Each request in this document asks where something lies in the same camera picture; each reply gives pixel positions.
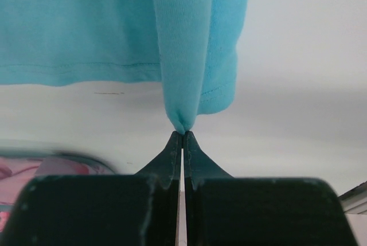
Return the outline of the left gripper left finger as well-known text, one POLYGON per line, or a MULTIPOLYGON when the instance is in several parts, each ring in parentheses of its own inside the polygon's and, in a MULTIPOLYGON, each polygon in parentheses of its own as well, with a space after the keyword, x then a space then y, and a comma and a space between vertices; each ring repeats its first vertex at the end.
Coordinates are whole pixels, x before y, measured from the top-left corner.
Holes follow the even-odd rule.
POLYGON ((133 175, 49 175, 20 192, 2 245, 176 245, 182 136, 133 175))

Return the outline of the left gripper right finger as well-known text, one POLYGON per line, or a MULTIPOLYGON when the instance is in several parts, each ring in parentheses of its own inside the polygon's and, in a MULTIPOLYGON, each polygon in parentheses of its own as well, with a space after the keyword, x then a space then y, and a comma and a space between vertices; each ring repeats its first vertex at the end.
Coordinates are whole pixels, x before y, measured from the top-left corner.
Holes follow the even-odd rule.
POLYGON ((317 178, 235 178, 183 136, 189 245, 356 245, 334 190, 317 178))

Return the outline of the teal t shirt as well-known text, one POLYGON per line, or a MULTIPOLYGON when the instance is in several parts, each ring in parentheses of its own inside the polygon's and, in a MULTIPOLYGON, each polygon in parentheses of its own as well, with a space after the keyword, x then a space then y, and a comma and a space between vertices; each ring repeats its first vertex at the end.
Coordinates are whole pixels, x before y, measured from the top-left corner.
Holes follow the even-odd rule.
POLYGON ((185 133, 234 100, 248 0, 1 0, 1 84, 160 82, 185 133))

